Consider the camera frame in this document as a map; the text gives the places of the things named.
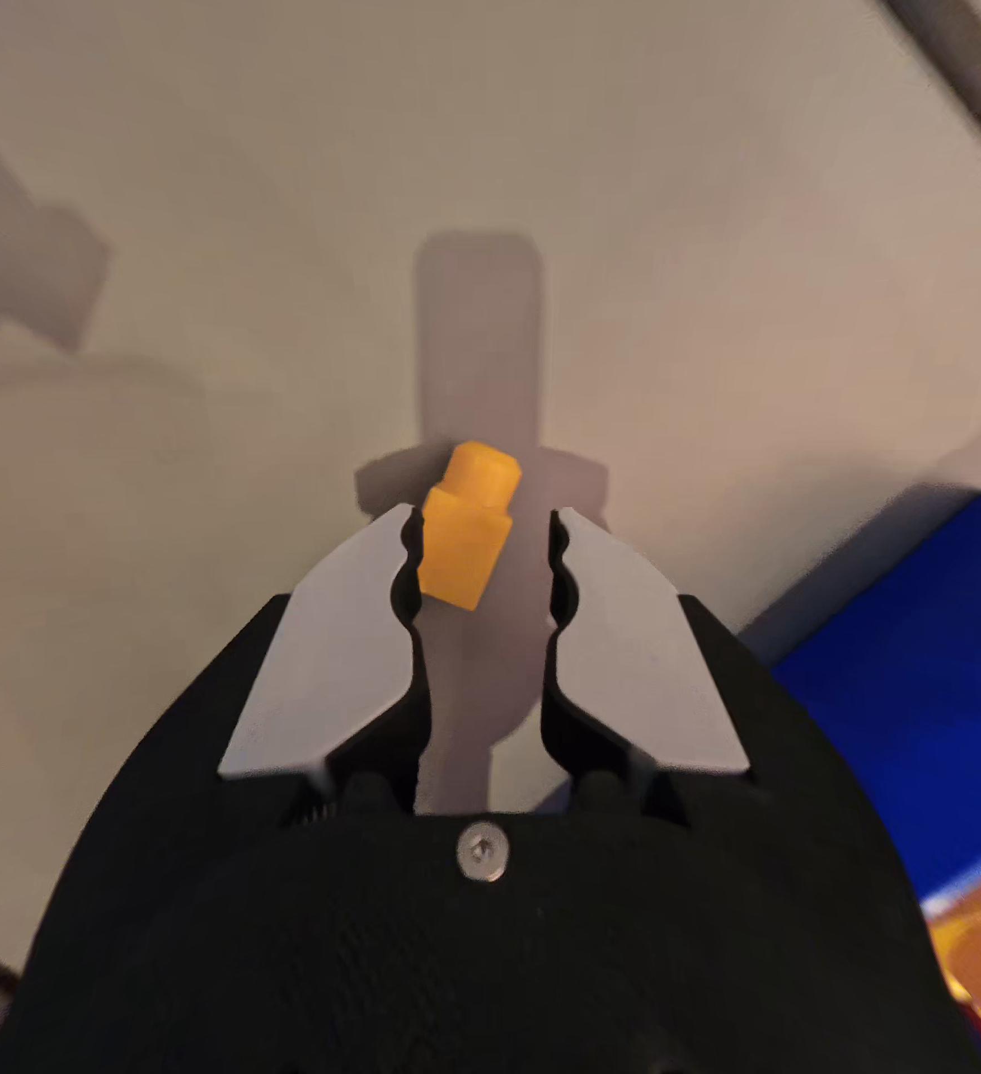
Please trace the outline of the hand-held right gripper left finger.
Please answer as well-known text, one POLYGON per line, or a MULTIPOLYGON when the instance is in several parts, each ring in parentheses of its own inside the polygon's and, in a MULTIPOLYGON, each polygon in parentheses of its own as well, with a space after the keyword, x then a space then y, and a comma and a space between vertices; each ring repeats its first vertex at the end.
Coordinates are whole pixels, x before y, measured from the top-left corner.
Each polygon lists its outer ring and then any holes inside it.
POLYGON ((226 780, 298 773, 332 780, 354 745, 416 681, 412 628, 393 587, 421 556, 409 503, 358 529, 295 585, 218 763, 226 780))

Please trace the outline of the plain blue object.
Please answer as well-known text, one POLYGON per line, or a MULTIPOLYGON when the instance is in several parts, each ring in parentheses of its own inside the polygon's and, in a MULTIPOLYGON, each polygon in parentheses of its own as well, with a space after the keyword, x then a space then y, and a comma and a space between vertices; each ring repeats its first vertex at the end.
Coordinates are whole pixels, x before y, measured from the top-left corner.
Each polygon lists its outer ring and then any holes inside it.
POLYGON ((924 915, 981 883, 981 494, 773 666, 843 755, 924 915))

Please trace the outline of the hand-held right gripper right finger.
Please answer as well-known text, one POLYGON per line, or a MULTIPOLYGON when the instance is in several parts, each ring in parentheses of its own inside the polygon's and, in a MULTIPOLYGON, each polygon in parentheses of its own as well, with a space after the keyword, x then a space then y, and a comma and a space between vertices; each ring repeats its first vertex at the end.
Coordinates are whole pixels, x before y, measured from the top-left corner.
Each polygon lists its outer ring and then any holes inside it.
POLYGON ((750 761, 677 587, 575 509, 556 519, 564 581, 578 591, 557 635, 564 700, 661 769, 746 772, 750 761))

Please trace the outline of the yellow one-stud block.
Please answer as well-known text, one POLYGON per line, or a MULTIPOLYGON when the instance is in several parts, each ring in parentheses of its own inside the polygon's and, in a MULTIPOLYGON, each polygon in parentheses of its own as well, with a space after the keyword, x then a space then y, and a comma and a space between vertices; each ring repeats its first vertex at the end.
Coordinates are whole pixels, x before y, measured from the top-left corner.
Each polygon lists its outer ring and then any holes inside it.
POLYGON ((421 593, 465 611, 478 607, 510 535, 522 476, 515 458, 487 444, 455 448, 421 508, 421 593))

